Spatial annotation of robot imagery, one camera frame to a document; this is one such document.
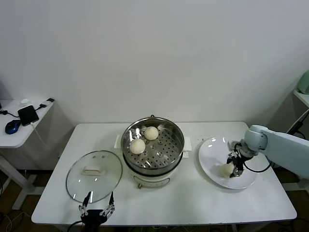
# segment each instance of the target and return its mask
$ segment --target blue mouse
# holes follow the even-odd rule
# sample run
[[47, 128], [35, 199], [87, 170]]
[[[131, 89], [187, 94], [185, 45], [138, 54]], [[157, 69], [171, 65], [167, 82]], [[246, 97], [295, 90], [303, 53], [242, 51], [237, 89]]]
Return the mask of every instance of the blue mouse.
[[12, 120], [8, 122], [5, 126], [5, 133], [7, 134], [14, 134], [18, 131], [18, 128], [20, 126], [20, 120]]

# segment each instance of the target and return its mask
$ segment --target floor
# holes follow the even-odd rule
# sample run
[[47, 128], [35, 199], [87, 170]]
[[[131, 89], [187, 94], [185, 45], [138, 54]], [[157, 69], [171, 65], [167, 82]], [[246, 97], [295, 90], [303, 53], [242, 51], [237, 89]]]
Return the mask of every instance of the floor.
[[[278, 169], [276, 174], [282, 183], [292, 183], [297, 182], [297, 177], [283, 169]], [[35, 186], [46, 186], [51, 173], [39, 173]], [[4, 183], [7, 176], [0, 171], [0, 180]], [[0, 197], [0, 212], [8, 214], [9, 218], [13, 219], [18, 214], [19, 211], [11, 212], [12, 205], [17, 198], [21, 188], [14, 182], [10, 182], [7, 189], [3, 192]], [[309, 196], [305, 191], [288, 192], [289, 198], [291, 199], [296, 211], [297, 218], [293, 222], [293, 227], [291, 227], [291, 222], [282, 222], [281, 225], [278, 223], [271, 223], [260, 230], [260, 232], [309, 232], [309, 222], [301, 220], [301, 218], [309, 221]], [[22, 206], [22, 210], [27, 214], [31, 215], [35, 209], [37, 202], [39, 201], [39, 196], [28, 196]], [[24, 216], [22, 220], [19, 217], [13, 222], [12, 231], [14, 232], [59, 232], [53, 226], [48, 225], [36, 225], [31, 222], [31, 218]], [[8, 219], [4, 218], [0, 222], [0, 232], [6, 231], [6, 226], [8, 224]], [[245, 225], [238, 225], [239, 229], [243, 228]], [[231, 232], [231, 227], [226, 225], [219, 226], [188, 226], [188, 227], [102, 227], [100, 232]]]

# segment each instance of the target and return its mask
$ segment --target glass lid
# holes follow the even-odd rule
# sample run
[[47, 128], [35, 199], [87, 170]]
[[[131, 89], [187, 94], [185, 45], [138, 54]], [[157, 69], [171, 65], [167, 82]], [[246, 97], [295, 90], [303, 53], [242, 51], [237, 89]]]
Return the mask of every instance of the glass lid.
[[107, 197], [118, 185], [122, 164], [110, 151], [94, 151], [76, 161], [67, 175], [67, 191], [78, 202], [91, 192], [89, 203]]

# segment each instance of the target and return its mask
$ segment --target white backdrop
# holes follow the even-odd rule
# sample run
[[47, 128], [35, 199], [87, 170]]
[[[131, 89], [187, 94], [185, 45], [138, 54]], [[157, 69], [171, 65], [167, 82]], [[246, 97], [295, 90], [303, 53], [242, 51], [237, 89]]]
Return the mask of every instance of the white backdrop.
[[73, 124], [267, 124], [309, 68], [307, 0], [0, 2], [0, 79]]

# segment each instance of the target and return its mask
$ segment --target phone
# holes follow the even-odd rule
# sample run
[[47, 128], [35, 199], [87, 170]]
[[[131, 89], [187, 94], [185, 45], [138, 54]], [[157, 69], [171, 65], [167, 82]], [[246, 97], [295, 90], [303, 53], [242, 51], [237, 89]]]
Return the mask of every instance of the phone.
[[23, 126], [29, 125], [31, 122], [36, 122], [39, 120], [39, 116], [35, 112], [35, 109], [33, 108], [33, 105], [29, 105], [25, 108], [22, 108], [17, 111], [21, 124]]

